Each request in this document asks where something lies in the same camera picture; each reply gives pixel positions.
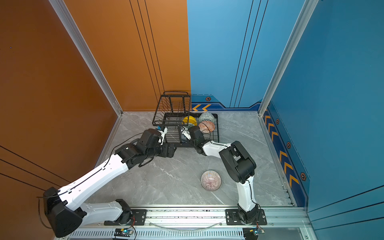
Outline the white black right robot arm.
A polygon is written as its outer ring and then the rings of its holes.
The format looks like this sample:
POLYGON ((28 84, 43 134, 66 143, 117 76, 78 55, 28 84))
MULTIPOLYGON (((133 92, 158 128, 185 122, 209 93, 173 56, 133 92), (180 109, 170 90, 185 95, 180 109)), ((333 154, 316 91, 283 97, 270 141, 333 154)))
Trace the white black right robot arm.
POLYGON ((199 154, 222 160, 237 184, 239 218, 246 225, 253 224, 260 212, 253 185, 257 165, 245 147, 239 141, 223 144, 206 139, 198 126, 184 130, 183 135, 199 154))

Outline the pink striped bowl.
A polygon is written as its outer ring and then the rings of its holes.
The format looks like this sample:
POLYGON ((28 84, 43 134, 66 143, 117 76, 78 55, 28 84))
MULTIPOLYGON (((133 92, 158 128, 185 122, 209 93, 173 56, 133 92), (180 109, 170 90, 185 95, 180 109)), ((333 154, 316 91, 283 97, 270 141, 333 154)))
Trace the pink striped bowl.
POLYGON ((221 184, 222 179, 216 171, 208 170, 201 176, 201 185, 205 190, 209 192, 218 190, 221 184))

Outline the grey-green patterned bowl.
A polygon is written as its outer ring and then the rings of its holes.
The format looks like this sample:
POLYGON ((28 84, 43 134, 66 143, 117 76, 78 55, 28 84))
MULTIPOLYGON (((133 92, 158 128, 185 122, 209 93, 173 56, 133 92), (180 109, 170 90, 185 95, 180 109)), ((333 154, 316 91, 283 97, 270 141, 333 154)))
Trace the grey-green patterned bowl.
POLYGON ((200 121, 200 122, 209 121, 209 122, 214 123, 214 122, 215 122, 215 117, 214 117, 213 114, 211 114, 211 113, 209 113, 209 112, 204 112, 204 113, 202 113, 202 114, 199 116, 199 121, 200 121))

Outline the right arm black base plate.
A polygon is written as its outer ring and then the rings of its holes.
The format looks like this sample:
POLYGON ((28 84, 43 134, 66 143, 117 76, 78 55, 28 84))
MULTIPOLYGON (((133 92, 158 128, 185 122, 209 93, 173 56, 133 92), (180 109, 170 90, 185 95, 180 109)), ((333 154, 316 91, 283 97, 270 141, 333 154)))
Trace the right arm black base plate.
POLYGON ((268 224, 265 211, 259 207, 253 208, 249 212, 239 209, 226 209, 226 223, 229 226, 234 225, 258 225, 266 226, 268 224))

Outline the yellow bowl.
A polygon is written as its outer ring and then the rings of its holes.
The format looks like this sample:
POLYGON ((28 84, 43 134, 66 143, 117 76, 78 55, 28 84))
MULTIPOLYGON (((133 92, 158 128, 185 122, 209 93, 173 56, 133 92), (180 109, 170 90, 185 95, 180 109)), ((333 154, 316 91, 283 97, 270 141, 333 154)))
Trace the yellow bowl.
POLYGON ((196 126, 197 125, 197 120, 193 116, 187 116, 187 117, 185 117, 183 119, 183 123, 184 124, 188 124, 188 125, 196 126))

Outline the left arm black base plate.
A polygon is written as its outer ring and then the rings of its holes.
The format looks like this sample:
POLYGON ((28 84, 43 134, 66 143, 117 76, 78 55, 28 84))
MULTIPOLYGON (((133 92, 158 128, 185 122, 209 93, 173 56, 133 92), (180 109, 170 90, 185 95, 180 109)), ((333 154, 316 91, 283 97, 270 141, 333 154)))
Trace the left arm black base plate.
POLYGON ((143 226, 147 217, 146 209, 124 210, 115 221, 104 221, 105 226, 143 226))

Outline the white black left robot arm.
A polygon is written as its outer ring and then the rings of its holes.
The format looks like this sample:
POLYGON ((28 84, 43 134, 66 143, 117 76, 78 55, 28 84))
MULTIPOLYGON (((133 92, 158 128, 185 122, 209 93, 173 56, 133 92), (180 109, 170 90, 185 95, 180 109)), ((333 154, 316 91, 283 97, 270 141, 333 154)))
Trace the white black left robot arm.
POLYGON ((142 167, 154 157, 172 158, 177 148, 165 142, 167 131, 167 128, 145 130, 139 139, 120 145, 108 160, 78 180, 58 190, 47 189, 43 193, 44 213, 55 236, 62 238, 80 226, 99 222, 121 226, 131 224, 133 213, 124 200, 104 204, 87 204, 85 201, 135 166, 142 167))

